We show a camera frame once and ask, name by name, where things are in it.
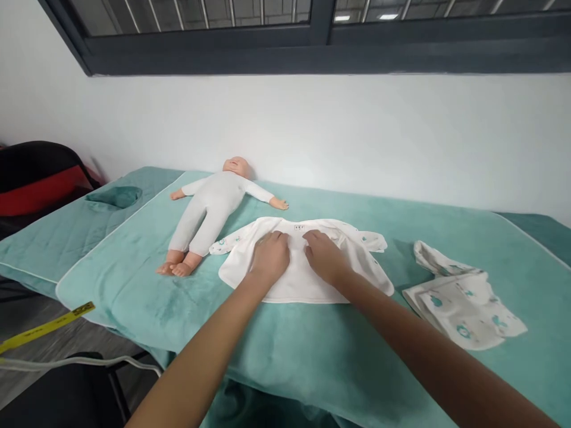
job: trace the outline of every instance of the doll head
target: doll head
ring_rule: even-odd
[[[247,160],[239,156],[235,156],[231,159],[226,159],[222,170],[231,171],[244,178],[250,178],[250,165],[248,164]]]

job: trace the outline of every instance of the printed baby clothing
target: printed baby clothing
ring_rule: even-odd
[[[324,282],[309,266],[305,256],[307,241],[303,235],[317,229],[333,240],[345,254],[351,267],[373,286],[391,295],[394,287],[379,263],[369,253],[382,253],[385,238],[374,232],[361,232],[339,220],[320,219],[290,222],[278,217],[260,217],[210,247],[211,254],[230,252],[218,272],[220,278],[236,288],[249,272],[254,246],[265,234],[280,231],[289,234],[290,265],[263,299],[272,303],[348,303],[332,286]]]
[[[486,272],[450,260],[422,241],[414,251],[416,262],[435,279],[404,290],[403,296],[453,342],[467,350],[486,350],[527,331],[494,294]]]

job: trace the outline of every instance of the tape measure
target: tape measure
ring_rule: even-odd
[[[93,309],[95,309],[93,302],[86,303],[53,321],[42,324],[38,327],[7,339],[0,345],[0,354],[8,351],[9,349],[17,348],[28,342],[32,342],[32,340],[45,336],[46,334],[51,333],[52,331],[57,330],[58,328],[63,327],[72,321],[75,321],[79,317],[85,315],[87,312],[91,312]]]

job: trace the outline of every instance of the human hand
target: human hand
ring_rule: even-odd
[[[183,197],[186,197],[186,195],[183,193],[182,189],[178,189],[176,192],[171,193],[172,200],[182,199]]]
[[[254,248],[250,273],[271,287],[284,274],[290,264],[288,234],[274,231],[264,235]]]
[[[347,274],[353,273],[349,261],[327,235],[318,230],[310,230],[303,238],[308,242],[305,247],[305,256],[309,266],[326,283],[337,287]]]
[[[277,208],[277,209],[281,209],[281,210],[287,210],[290,207],[290,205],[286,201],[281,200],[281,199],[277,199],[275,196],[269,200],[269,204],[272,207]]]

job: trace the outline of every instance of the doll leg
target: doll leg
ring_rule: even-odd
[[[172,235],[168,245],[167,261],[157,268],[160,275],[172,275],[172,266],[176,266],[184,259],[190,240],[204,216],[205,207],[198,200],[192,198],[180,218],[177,229]]]
[[[189,276],[208,254],[208,248],[216,242],[216,238],[224,227],[229,214],[226,210],[213,208],[206,213],[206,217],[189,245],[189,253],[182,263],[173,267],[172,273],[176,276]]]

